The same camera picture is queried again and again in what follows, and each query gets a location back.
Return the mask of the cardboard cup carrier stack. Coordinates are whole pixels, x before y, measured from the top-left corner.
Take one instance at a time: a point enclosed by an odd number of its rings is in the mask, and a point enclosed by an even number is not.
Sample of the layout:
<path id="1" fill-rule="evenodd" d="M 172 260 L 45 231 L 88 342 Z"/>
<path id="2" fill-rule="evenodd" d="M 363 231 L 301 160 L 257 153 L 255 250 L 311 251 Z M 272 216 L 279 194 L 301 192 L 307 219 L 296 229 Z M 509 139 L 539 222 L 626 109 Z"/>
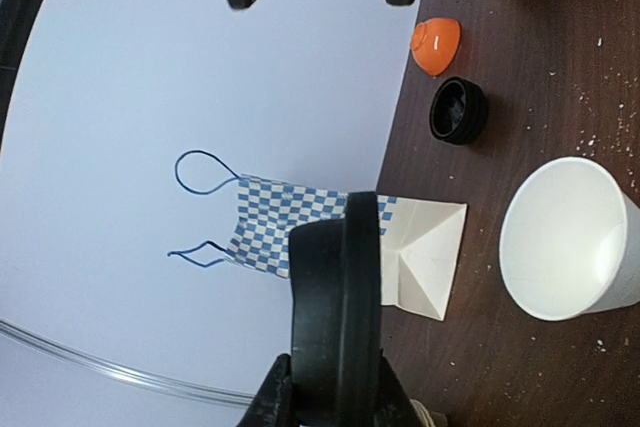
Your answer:
<path id="1" fill-rule="evenodd" d="M 412 407 L 422 427 L 448 427 L 449 422 L 445 414 L 428 410 L 420 401 L 410 400 Z"/>

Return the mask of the white paper coffee cup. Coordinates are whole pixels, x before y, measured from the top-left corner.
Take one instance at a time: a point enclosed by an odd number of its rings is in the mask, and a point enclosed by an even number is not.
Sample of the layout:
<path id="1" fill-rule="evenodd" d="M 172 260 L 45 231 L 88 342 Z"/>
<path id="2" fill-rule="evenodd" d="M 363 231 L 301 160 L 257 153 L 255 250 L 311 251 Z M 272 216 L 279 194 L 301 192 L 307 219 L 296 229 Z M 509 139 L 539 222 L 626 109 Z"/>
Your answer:
<path id="1" fill-rule="evenodd" d="M 534 171 L 506 211 L 499 265 L 514 302 L 544 321 L 639 301 L 639 207 L 600 164 L 562 157 Z"/>

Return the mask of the blue checkered paper bag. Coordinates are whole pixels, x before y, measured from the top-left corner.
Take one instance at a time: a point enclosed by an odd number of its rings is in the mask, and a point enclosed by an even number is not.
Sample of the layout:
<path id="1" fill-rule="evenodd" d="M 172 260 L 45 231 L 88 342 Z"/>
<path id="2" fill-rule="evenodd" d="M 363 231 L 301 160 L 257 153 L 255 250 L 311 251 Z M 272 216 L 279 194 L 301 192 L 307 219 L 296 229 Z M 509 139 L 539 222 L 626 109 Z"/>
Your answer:
<path id="1" fill-rule="evenodd" d="M 229 262 L 292 280 L 300 262 L 302 233 L 342 228 L 346 285 L 363 282 L 383 306 L 444 320 L 466 223 L 464 203 L 419 200 L 375 192 L 346 193 L 231 171 L 205 190 L 237 187 L 236 227 L 230 240 L 206 240 L 172 250 L 200 268 Z"/>

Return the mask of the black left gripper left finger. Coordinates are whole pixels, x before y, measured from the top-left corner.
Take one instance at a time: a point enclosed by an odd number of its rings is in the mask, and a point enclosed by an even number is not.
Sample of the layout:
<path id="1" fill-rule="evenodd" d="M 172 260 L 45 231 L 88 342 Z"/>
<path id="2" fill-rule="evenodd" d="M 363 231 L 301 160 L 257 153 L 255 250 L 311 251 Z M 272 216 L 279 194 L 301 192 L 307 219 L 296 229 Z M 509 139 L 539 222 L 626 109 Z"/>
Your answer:
<path id="1" fill-rule="evenodd" d="M 291 356 L 280 354 L 239 422 L 239 427 L 298 427 Z"/>

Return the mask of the black cup lid stack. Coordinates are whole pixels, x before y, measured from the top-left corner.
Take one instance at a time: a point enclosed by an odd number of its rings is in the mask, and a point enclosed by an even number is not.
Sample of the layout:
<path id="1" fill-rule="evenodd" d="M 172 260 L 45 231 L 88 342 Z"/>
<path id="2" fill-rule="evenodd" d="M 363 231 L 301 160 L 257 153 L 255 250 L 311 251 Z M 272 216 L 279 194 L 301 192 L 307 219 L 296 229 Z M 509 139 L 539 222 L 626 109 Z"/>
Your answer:
<path id="1" fill-rule="evenodd" d="M 470 145 L 483 132 L 489 116 L 484 91 L 475 83 L 451 77 L 437 89 L 429 112 L 433 137 L 456 146 Z"/>

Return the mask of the black plastic cup lid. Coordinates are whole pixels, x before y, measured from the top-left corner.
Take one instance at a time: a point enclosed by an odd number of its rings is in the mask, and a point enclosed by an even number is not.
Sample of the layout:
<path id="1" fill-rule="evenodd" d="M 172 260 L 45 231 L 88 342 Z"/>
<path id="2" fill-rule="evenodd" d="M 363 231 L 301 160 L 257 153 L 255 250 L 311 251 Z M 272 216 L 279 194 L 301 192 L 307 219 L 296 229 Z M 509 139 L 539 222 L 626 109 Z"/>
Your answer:
<path id="1" fill-rule="evenodd" d="M 304 426 L 369 426 L 378 390 L 381 260 L 377 196 L 289 234 L 291 374 Z"/>

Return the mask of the left aluminium frame post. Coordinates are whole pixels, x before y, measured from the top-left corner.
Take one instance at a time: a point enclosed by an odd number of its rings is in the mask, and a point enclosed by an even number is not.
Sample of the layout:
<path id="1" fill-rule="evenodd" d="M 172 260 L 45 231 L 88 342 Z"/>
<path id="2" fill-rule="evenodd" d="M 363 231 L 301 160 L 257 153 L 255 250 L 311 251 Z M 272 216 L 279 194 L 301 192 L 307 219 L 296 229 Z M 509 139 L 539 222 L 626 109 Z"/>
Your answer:
<path id="1" fill-rule="evenodd" d="M 41 337 L 4 320 L 1 321 L 1 334 L 58 360 L 85 368 L 112 380 L 162 395 L 227 407 L 248 407 L 253 400 L 253 395 L 249 393 L 185 382 L 90 355 Z"/>

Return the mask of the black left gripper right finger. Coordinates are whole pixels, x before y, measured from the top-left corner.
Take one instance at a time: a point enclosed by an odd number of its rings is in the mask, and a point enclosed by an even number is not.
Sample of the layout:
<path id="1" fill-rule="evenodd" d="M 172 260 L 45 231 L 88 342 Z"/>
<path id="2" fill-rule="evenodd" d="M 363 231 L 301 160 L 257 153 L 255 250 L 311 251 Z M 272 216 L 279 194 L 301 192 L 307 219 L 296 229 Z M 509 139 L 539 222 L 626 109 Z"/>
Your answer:
<path id="1" fill-rule="evenodd" d="M 378 390 L 373 414 L 374 427 L 429 426 L 430 418 L 405 393 L 383 354 L 380 354 Z"/>

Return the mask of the orange plastic bowl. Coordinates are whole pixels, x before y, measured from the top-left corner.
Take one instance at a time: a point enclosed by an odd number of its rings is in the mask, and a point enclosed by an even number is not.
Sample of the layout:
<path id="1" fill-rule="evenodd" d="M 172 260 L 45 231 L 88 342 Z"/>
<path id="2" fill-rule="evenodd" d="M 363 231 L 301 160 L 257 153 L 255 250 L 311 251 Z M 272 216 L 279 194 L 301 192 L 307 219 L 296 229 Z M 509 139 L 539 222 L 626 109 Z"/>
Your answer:
<path id="1" fill-rule="evenodd" d="M 450 18 L 419 22 L 412 34 L 410 51 L 416 64 L 428 75 L 441 75 L 453 61 L 461 40 L 461 25 Z"/>

